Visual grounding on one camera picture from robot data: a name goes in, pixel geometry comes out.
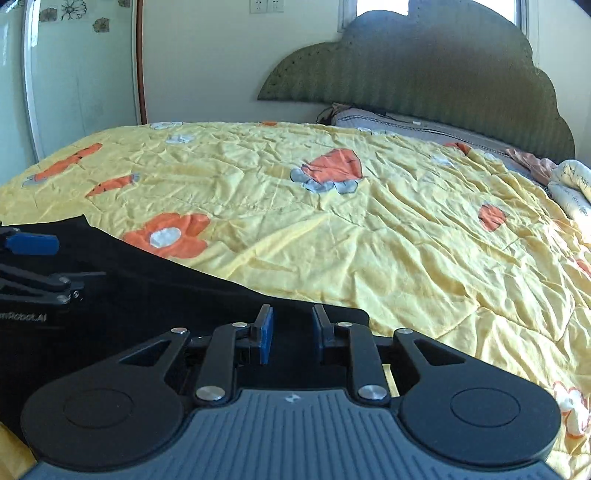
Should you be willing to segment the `black pants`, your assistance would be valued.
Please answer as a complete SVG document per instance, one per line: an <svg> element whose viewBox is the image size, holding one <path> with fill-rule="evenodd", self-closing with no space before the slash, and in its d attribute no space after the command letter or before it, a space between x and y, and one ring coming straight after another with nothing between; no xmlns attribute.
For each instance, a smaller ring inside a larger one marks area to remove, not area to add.
<svg viewBox="0 0 591 480"><path fill-rule="evenodd" d="M233 321L252 322L273 307L270 363L246 367L238 380L288 389L346 386L346 371L319 366L312 351L310 302L249 290L147 253L90 226L82 217L17 227L54 235L55 256L17 256L1 250L4 264L41 275L105 272L80 301L56 316L54 327L1 325L1 421L20 429L26 400L49 382L154 338L173 327L208 335Z"/></svg>

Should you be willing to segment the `yellow carrot flower quilt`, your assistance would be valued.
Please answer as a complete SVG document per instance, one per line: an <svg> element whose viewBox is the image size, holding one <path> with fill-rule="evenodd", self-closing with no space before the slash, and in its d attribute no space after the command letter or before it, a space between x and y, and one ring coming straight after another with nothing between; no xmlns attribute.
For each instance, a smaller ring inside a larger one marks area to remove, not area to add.
<svg viewBox="0 0 591 480"><path fill-rule="evenodd" d="M365 310L550 390L549 462L590 475L590 225L492 154L291 123L92 134L1 188L1 218L83 216L182 272Z"/></svg>

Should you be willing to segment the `white floral wardrobe door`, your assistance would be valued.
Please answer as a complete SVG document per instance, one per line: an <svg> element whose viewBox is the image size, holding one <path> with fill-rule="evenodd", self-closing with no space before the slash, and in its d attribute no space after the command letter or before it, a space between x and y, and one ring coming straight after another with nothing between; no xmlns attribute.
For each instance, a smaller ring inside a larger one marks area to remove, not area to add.
<svg viewBox="0 0 591 480"><path fill-rule="evenodd" d="M1 180L139 121L134 1L1 4Z"/></svg>

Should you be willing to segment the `pink crumpled cloth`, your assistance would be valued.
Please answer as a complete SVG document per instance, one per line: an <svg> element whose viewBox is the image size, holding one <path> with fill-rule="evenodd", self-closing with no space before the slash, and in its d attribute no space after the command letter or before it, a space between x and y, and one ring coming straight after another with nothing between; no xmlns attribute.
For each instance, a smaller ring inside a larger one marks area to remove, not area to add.
<svg viewBox="0 0 591 480"><path fill-rule="evenodd" d="M532 178L544 187L548 185L552 173L558 168L558 165L549 158L538 158L529 152L507 148L506 153L522 167L525 167Z"/></svg>

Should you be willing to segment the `grey striped pillow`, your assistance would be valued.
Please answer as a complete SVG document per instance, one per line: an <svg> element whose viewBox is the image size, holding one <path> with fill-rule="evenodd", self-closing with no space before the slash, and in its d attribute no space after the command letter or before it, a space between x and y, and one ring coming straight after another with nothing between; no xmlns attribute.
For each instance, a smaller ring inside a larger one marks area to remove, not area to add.
<svg viewBox="0 0 591 480"><path fill-rule="evenodd" d="M511 145L502 141L462 128L408 116L381 115L359 108L335 112L332 114L332 125L375 133L391 132L440 144L461 142L500 157L509 157L507 150L511 148Z"/></svg>

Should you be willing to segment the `white printed blanket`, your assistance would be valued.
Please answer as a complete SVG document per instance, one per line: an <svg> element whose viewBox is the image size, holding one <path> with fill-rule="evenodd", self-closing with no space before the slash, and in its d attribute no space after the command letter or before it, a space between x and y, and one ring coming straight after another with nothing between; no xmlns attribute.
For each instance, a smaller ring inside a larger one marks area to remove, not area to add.
<svg viewBox="0 0 591 480"><path fill-rule="evenodd" d="M565 160L552 171L548 190L579 230L590 235L590 169L578 160Z"/></svg>

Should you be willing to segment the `green padded headboard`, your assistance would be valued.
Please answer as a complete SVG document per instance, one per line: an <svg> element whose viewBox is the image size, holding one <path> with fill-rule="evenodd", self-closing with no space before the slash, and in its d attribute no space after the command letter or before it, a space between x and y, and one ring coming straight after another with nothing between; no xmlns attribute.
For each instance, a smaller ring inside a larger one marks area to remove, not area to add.
<svg viewBox="0 0 591 480"><path fill-rule="evenodd" d="M554 161L575 155L554 85L535 66L528 39L479 5L419 17L365 13L338 41L282 59L259 100L355 105L480 133Z"/></svg>

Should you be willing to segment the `window behind headboard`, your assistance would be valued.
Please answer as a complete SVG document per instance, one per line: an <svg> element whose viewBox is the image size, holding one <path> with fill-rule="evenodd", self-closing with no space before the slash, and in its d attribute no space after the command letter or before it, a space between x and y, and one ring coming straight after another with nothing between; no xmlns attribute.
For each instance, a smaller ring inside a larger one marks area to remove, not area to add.
<svg viewBox="0 0 591 480"><path fill-rule="evenodd" d="M339 1L338 32L342 33L356 18L373 11L387 11L404 17L412 15L419 17L434 14L437 10L444 9L451 13L453 9L459 10L466 5L479 5L480 9L494 12L503 17L525 35L529 34L529 2L528 1L410 1L410 0L349 0Z"/></svg>

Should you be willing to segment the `white wall socket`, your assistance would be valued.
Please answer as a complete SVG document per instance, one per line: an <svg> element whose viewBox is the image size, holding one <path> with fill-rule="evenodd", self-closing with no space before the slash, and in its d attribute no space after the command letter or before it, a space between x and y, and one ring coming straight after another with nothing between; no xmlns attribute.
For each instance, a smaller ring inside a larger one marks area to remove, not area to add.
<svg viewBox="0 0 591 480"><path fill-rule="evenodd" d="M283 0L250 0L249 13L263 14L263 13L283 13Z"/></svg>

